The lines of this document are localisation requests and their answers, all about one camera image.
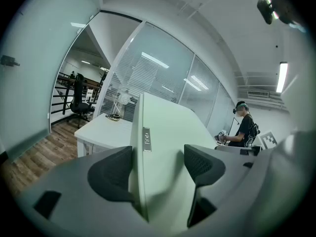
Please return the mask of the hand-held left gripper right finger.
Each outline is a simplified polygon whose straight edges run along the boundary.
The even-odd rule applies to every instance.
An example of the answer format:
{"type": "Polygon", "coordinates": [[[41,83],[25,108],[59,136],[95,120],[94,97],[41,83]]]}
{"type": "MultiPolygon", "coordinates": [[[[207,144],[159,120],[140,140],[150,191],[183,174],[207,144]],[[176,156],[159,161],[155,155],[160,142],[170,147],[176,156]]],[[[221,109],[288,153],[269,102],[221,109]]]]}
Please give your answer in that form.
{"type": "Polygon", "coordinates": [[[250,195],[244,182],[256,157],[225,152],[198,145],[184,146],[184,165],[195,184],[190,213],[189,230],[236,213],[250,195]]]}

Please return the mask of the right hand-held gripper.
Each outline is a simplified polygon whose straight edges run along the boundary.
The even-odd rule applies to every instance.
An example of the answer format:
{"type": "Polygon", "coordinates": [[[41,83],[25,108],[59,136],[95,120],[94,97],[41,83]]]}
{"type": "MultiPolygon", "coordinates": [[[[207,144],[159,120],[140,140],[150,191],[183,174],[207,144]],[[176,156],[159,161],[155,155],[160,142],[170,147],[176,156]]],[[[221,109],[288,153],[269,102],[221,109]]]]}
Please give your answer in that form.
{"type": "MultiPolygon", "coordinates": [[[[252,147],[256,149],[257,152],[262,150],[268,150],[277,146],[277,141],[272,133],[272,131],[260,132],[254,142],[252,143],[252,147]]],[[[236,153],[239,155],[249,155],[252,152],[252,148],[245,147],[232,147],[219,145],[215,147],[216,150],[228,152],[228,153],[236,153]]]]}

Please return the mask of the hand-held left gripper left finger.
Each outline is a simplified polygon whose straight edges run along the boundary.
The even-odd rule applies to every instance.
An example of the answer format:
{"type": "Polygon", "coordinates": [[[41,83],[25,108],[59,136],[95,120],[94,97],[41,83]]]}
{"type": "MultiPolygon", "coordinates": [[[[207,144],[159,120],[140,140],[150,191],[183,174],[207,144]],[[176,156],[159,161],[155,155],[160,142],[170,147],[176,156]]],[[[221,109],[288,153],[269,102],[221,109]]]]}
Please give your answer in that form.
{"type": "Polygon", "coordinates": [[[128,189],[131,170],[131,146],[69,160],[24,190],[17,204],[49,236],[146,236],[128,189]]]}

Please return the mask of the white board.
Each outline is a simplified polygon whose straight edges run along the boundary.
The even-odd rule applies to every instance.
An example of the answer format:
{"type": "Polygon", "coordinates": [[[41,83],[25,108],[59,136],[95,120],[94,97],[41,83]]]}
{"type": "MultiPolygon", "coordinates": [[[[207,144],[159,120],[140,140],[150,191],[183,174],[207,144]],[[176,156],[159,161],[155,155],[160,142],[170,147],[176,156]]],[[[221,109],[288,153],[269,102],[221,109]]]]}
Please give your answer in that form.
{"type": "Polygon", "coordinates": [[[136,104],[130,144],[129,191],[150,236],[187,230],[195,183],[184,164],[184,146],[213,149],[216,142],[190,109],[143,93],[136,104]]]}

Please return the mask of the white air vent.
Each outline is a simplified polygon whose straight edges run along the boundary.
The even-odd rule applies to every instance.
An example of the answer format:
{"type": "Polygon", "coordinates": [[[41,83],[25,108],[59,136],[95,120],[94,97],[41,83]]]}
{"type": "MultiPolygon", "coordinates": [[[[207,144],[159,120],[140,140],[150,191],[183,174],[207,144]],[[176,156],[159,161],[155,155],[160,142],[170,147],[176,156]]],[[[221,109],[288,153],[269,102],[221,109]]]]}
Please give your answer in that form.
{"type": "Polygon", "coordinates": [[[269,92],[267,91],[255,91],[255,90],[249,90],[247,92],[248,97],[254,97],[254,98],[269,98],[269,92]]]}

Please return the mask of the frosted glass partition panel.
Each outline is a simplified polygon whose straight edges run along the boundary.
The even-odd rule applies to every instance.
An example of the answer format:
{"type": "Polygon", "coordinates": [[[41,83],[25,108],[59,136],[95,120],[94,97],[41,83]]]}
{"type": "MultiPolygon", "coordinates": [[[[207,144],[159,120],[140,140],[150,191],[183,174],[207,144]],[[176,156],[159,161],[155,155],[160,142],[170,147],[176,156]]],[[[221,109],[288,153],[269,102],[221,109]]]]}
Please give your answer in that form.
{"type": "Polygon", "coordinates": [[[195,56],[179,104],[192,110],[208,132],[230,132],[234,103],[213,72],[195,56]]]}

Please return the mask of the white table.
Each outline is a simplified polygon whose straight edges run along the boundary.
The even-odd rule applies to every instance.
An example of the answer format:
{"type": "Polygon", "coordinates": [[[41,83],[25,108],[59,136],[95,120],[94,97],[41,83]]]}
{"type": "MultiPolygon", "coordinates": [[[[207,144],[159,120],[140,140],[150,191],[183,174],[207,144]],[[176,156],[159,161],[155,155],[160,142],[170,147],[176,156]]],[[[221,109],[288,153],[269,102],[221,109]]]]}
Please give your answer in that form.
{"type": "Polygon", "coordinates": [[[130,144],[132,123],[110,120],[101,114],[75,132],[78,157],[92,154],[93,147],[113,149],[130,144]]]}

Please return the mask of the long ceiling light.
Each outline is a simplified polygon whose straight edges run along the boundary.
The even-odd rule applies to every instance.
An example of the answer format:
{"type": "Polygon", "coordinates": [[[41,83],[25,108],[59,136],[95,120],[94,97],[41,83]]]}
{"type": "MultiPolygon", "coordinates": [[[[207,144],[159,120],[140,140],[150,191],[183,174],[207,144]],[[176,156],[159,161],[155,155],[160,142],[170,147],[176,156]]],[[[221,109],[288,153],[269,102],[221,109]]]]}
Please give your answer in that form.
{"type": "Polygon", "coordinates": [[[282,93],[286,76],[287,76],[287,69],[288,69],[288,63],[287,62],[280,62],[280,68],[279,68],[279,78],[277,83],[276,92],[282,93]]]}

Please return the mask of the black office chair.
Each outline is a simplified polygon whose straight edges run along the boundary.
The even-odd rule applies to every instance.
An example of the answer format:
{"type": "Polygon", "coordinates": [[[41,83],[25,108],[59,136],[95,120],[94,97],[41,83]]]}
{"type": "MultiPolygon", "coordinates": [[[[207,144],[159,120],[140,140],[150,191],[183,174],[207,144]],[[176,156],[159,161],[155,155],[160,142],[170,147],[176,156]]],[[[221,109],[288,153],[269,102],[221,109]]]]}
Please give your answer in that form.
{"type": "Polygon", "coordinates": [[[74,97],[70,103],[70,110],[78,118],[78,128],[80,128],[80,121],[84,120],[89,122],[87,115],[88,113],[94,112],[95,108],[92,106],[96,102],[88,101],[88,103],[82,101],[82,90],[83,90],[84,76],[77,74],[74,82],[74,97]]]}

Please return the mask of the black metal railing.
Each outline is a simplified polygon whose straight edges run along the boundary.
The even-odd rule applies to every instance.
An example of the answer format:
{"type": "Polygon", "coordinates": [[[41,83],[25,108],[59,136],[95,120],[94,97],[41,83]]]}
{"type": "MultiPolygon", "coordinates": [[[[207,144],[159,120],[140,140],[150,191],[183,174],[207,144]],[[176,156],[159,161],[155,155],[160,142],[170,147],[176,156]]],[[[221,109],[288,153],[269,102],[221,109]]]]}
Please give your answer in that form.
{"type": "Polygon", "coordinates": [[[74,82],[69,75],[59,72],[52,93],[51,114],[64,115],[70,109],[74,97],[74,82]]]}

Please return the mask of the gold lamp with globe shade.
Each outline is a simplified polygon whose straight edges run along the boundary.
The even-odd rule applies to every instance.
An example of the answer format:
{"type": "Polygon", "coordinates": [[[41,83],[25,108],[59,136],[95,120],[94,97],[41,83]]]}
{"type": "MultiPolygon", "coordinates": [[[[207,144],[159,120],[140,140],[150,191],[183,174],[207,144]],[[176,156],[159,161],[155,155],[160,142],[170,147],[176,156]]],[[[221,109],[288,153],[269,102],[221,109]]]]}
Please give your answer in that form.
{"type": "Polygon", "coordinates": [[[114,97],[113,114],[120,119],[124,116],[125,106],[130,102],[130,94],[128,88],[120,88],[114,97]]]}

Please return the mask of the glass partition with blinds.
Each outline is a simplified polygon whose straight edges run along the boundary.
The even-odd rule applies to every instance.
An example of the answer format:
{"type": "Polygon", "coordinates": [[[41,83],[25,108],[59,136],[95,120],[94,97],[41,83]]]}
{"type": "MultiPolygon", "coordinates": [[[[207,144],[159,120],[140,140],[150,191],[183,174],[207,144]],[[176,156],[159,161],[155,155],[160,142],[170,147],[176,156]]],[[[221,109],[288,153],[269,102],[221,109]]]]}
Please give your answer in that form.
{"type": "Polygon", "coordinates": [[[114,97],[128,88],[130,102],[122,119],[132,121],[141,94],[149,93],[179,103],[194,54],[162,29],[145,23],[120,56],[100,107],[100,114],[113,114],[114,97]]]}

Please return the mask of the frosted glass door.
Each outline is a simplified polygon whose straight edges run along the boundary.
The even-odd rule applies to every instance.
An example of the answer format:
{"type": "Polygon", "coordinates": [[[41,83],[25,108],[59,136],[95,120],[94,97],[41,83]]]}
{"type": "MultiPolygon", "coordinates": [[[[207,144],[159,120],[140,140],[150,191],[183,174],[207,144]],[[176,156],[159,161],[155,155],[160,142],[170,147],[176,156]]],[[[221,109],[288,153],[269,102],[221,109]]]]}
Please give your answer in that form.
{"type": "Polygon", "coordinates": [[[62,62],[99,0],[26,0],[0,40],[0,154],[13,160],[50,132],[53,90],[62,62]]]}

